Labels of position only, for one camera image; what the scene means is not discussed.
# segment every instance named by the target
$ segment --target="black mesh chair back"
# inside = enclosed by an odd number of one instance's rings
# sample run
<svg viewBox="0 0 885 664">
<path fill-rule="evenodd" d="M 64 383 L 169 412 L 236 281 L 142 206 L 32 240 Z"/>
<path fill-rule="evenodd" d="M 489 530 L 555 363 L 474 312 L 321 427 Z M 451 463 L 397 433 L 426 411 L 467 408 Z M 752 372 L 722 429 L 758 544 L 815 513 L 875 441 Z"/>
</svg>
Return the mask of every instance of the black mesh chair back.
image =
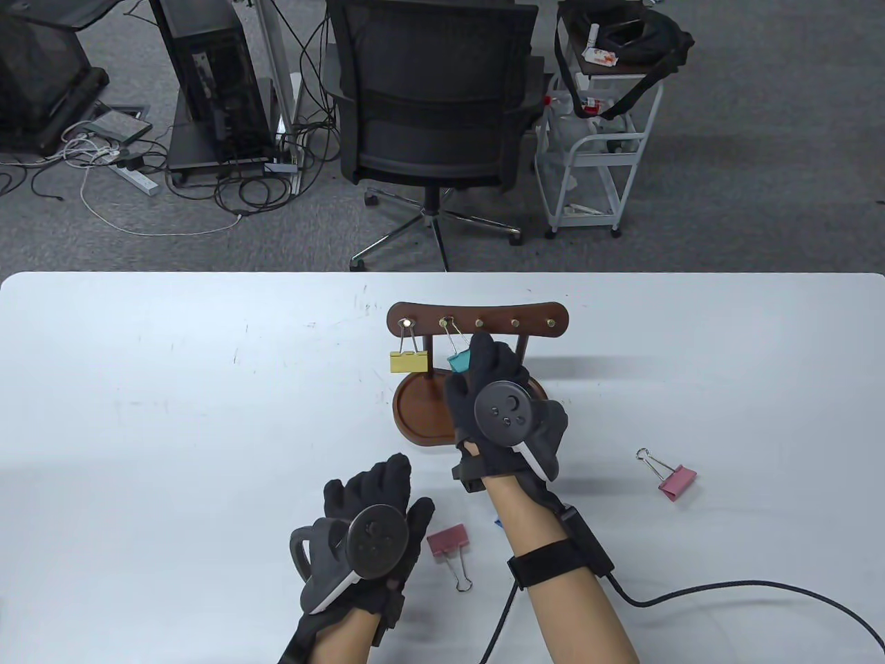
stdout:
<svg viewBox="0 0 885 664">
<path fill-rule="evenodd" d="M 523 101 L 537 7 L 504 0 L 327 6 L 341 67 L 345 177 L 512 187 L 533 119 Z"/>
</svg>

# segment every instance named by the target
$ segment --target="binder clip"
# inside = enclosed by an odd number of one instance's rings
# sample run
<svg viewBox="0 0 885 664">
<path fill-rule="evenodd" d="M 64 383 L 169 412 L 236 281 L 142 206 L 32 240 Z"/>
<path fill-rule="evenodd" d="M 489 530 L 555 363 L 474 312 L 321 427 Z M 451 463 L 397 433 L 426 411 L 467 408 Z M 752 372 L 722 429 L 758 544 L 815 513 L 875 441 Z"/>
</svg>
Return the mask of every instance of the binder clip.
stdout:
<svg viewBox="0 0 885 664">
<path fill-rule="evenodd" d="M 691 484 L 695 481 L 697 477 L 697 473 L 690 468 L 686 468 L 684 466 L 677 466 L 676 468 L 669 467 L 666 463 L 659 459 L 655 459 L 651 456 L 651 452 L 649 452 L 649 448 L 643 447 L 641 450 L 636 452 L 636 458 L 642 461 L 646 466 L 651 468 L 651 472 L 658 476 L 658 479 L 661 481 L 661 484 L 658 485 L 658 488 L 661 489 L 664 494 L 670 498 L 671 501 L 675 502 L 676 499 L 685 493 L 685 490 L 691 486 Z M 657 468 L 651 465 L 651 462 L 654 461 L 659 466 L 666 468 L 670 471 L 670 475 L 664 477 Z"/>
<path fill-rule="evenodd" d="M 458 347 L 455 345 L 455 340 L 451 338 L 451 332 L 449 331 L 449 325 L 454 328 L 456 332 L 461 336 L 462 341 L 467 346 L 467 350 L 458 352 Z M 440 327 L 445 330 L 445 335 L 449 338 L 449 343 L 451 344 L 451 349 L 455 352 L 454 355 L 446 358 L 449 361 L 449 366 L 451 370 L 456 374 L 464 374 L 467 369 L 470 368 L 470 343 L 467 341 L 467 337 L 458 329 L 458 325 L 455 324 L 455 319 L 452 316 L 445 316 L 440 319 Z"/>
<path fill-rule="evenodd" d="M 470 591 L 473 588 L 473 581 L 467 576 L 467 568 L 464 567 L 464 547 L 470 544 L 470 540 L 467 539 L 467 529 L 464 524 L 459 523 L 457 526 L 427 536 L 427 543 L 430 544 L 430 552 L 434 554 L 434 558 L 442 556 L 445 559 L 445 564 L 449 566 L 451 575 L 455 577 L 455 590 L 458 592 Z M 458 557 L 461 560 L 461 573 L 467 583 L 466 588 L 461 587 L 458 572 L 455 571 L 449 558 L 449 554 L 455 551 L 458 551 Z"/>
<path fill-rule="evenodd" d="M 405 340 L 405 330 L 408 329 L 412 336 L 412 345 L 414 351 L 403 352 L 403 341 Z M 391 374 L 422 374 L 430 367 L 430 360 L 427 357 L 427 351 L 418 350 L 418 341 L 415 339 L 415 323 L 408 318 L 399 320 L 399 352 L 390 353 L 390 373 Z"/>
</svg>

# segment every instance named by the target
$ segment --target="hand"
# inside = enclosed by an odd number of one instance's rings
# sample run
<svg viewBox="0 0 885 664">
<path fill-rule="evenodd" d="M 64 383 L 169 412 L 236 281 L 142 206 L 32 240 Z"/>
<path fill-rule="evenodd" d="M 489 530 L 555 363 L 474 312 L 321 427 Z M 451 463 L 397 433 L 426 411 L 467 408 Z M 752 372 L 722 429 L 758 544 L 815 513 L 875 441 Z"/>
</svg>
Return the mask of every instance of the hand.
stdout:
<svg viewBox="0 0 885 664">
<path fill-rule="evenodd" d="M 390 505 L 405 516 L 409 524 L 409 544 L 399 564 L 387 576 L 385 581 L 389 583 L 383 584 L 396 591 L 402 591 L 406 579 L 418 562 L 421 542 L 424 540 L 427 526 L 435 510 L 433 500 L 419 498 L 412 509 L 407 511 L 412 493 L 411 479 L 412 464 L 408 457 L 404 454 L 394 454 L 387 461 L 376 463 L 372 466 L 372 470 L 354 475 L 346 486 L 341 480 L 332 480 L 323 490 L 325 497 L 323 512 L 332 519 L 352 521 L 357 514 L 372 505 Z M 361 581 L 350 590 L 359 595 L 373 583 L 378 585 L 377 582 Z M 378 613 L 369 608 L 366 610 Z"/>
<path fill-rule="evenodd" d="M 477 395 L 492 382 L 512 381 L 528 388 L 528 370 L 504 342 L 488 332 L 477 332 L 470 340 L 467 376 L 452 374 L 446 380 L 445 399 L 455 424 L 458 448 L 465 454 L 483 457 L 489 475 L 505 474 L 526 467 L 522 458 L 489 441 L 480 431 L 473 413 Z"/>
<path fill-rule="evenodd" d="M 510 346 L 495 341 L 488 332 L 474 334 L 470 340 L 470 367 L 466 377 L 452 374 L 445 383 L 445 400 L 456 433 L 460 434 L 458 437 L 476 443 L 482 452 L 489 440 L 480 432 L 473 414 L 476 396 L 495 381 L 512 381 L 527 388 L 528 379 L 528 370 Z"/>
<path fill-rule="evenodd" d="M 396 625 L 403 607 L 403 587 L 418 562 L 421 543 L 435 510 L 430 498 L 419 498 L 411 509 L 408 508 L 412 494 L 411 479 L 412 465 L 408 458 L 404 454 L 394 454 L 387 461 L 376 463 L 371 470 L 354 475 L 347 484 L 341 480 L 326 484 L 323 490 L 323 512 L 326 517 L 352 520 L 369 506 L 390 505 L 405 516 L 409 542 L 403 557 L 387 576 L 354 583 L 325 611 L 315 615 L 306 614 L 298 623 L 285 661 L 306 661 L 317 634 L 344 620 L 353 609 L 381 616 L 375 636 L 376 644 L 385 629 L 392 629 Z"/>
</svg>

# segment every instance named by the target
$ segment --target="forearm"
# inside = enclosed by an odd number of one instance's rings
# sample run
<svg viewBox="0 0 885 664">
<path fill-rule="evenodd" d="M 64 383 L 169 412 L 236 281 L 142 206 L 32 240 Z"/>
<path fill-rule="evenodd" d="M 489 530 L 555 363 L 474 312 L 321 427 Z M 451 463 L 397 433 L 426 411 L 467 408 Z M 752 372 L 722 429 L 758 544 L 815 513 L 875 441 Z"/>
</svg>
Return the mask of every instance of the forearm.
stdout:
<svg viewBox="0 0 885 664">
<path fill-rule="evenodd" d="M 483 481 L 514 555 L 567 539 L 559 519 L 529 498 L 515 477 Z M 586 567 L 538 583 L 528 595 L 555 664 L 639 661 L 612 604 Z"/>
<path fill-rule="evenodd" d="M 366 664 L 380 616 L 353 609 L 347 617 L 317 636 L 310 664 Z"/>
</svg>

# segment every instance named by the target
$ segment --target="wooden hook rack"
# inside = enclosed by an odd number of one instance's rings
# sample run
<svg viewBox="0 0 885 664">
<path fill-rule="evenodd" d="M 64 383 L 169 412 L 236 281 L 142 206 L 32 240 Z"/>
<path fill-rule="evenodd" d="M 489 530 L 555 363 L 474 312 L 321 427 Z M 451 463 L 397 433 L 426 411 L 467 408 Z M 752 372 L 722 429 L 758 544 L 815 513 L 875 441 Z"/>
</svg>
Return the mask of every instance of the wooden hook rack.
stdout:
<svg viewBox="0 0 885 664">
<path fill-rule="evenodd" d="M 402 434 L 418 445 L 453 444 L 455 438 L 449 411 L 445 405 L 445 379 L 451 371 L 434 368 L 434 336 L 445 335 L 442 319 L 452 319 L 465 335 L 479 331 L 492 335 L 516 335 L 516 354 L 523 361 L 530 336 L 557 337 L 568 329 L 568 311 L 559 302 L 514 306 L 446 306 L 397 302 L 388 310 L 387 325 L 399 338 L 400 321 L 412 322 L 415 336 L 422 338 L 423 350 L 430 358 L 428 371 L 409 374 L 396 388 L 393 399 L 394 420 Z M 454 329 L 449 332 L 457 334 Z M 534 380 L 530 387 L 540 398 L 546 394 Z"/>
</svg>

